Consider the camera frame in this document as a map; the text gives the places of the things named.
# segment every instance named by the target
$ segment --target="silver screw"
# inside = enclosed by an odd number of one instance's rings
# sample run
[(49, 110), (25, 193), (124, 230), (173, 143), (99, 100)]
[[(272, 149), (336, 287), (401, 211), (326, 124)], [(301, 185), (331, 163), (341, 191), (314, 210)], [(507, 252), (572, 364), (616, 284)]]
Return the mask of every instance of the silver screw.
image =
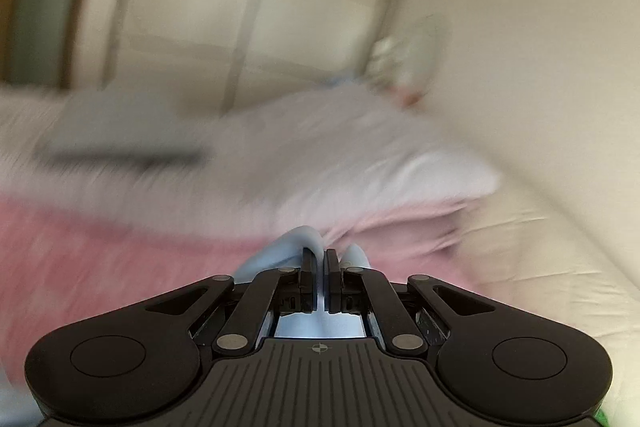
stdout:
[(218, 340), (216, 340), (216, 344), (222, 349), (242, 349), (246, 346), (249, 341), (243, 335), (236, 335), (235, 333), (230, 333), (229, 335), (222, 335)]
[(404, 349), (407, 351), (411, 349), (418, 349), (419, 347), (422, 347), (422, 344), (424, 344), (423, 340), (418, 337), (418, 335), (409, 335), (407, 333), (394, 336), (391, 343), (398, 349)]

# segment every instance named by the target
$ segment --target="ribbed black surface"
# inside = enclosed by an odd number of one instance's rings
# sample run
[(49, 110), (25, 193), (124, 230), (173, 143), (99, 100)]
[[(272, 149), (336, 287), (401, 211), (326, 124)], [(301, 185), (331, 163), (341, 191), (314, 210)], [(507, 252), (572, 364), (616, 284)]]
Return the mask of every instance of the ribbed black surface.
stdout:
[[(48, 421), (47, 427), (60, 423)], [(267, 339), (216, 363), (185, 402), (145, 427), (495, 427), (453, 403), (427, 368), (372, 339)], [(594, 427), (591, 419), (575, 427)]]

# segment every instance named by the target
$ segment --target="triangular cutout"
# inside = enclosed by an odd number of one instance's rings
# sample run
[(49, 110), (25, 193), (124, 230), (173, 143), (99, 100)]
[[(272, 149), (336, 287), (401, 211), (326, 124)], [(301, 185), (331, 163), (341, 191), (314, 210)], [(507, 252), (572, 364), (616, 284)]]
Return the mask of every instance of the triangular cutout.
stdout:
[(481, 313), (492, 312), (495, 308), (489, 304), (481, 301), (477, 301), (473, 297), (469, 297), (463, 293), (458, 293), (446, 286), (434, 286), (434, 292), (443, 301), (447, 303), (447, 306), (455, 311), (458, 315), (478, 315)]
[(172, 299), (149, 306), (147, 311), (163, 313), (165, 315), (182, 315), (206, 292), (206, 288), (196, 288)]

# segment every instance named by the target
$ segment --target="pink fabric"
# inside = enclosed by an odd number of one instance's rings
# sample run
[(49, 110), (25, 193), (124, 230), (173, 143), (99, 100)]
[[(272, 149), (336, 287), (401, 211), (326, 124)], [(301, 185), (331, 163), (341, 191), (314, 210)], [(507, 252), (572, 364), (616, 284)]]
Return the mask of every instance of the pink fabric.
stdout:
[[(336, 246), (359, 242), (372, 267), (390, 280), (428, 273), (471, 289), (443, 250), (455, 242), (452, 224), (439, 219), (349, 231)], [(233, 273), (271, 239), (149, 234), (0, 197), (0, 363), (20, 384), (28, 350), (47, 332), (210, 275)]]

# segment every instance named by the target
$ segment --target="white bedding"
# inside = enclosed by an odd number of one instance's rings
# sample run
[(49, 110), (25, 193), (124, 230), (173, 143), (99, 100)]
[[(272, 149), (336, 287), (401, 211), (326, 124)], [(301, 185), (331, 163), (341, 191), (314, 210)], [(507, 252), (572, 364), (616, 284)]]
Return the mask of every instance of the white bedding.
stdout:
[(201, 237), (274, 237), (377, 213), (476, 199), (497, 172), (437, 126), (365, 87), (295, 93), (202, 121), (200, 167), (46, 166), (33, 157), (63, 99), (0, 97), (0, 191), (126, 225)]
[(640, 426), (640, 291), (569, 220), (522, 183), (466, 216), (458, 261), (483, 295), (585, 331), (613, 363), (603, 409), (611, 427)]

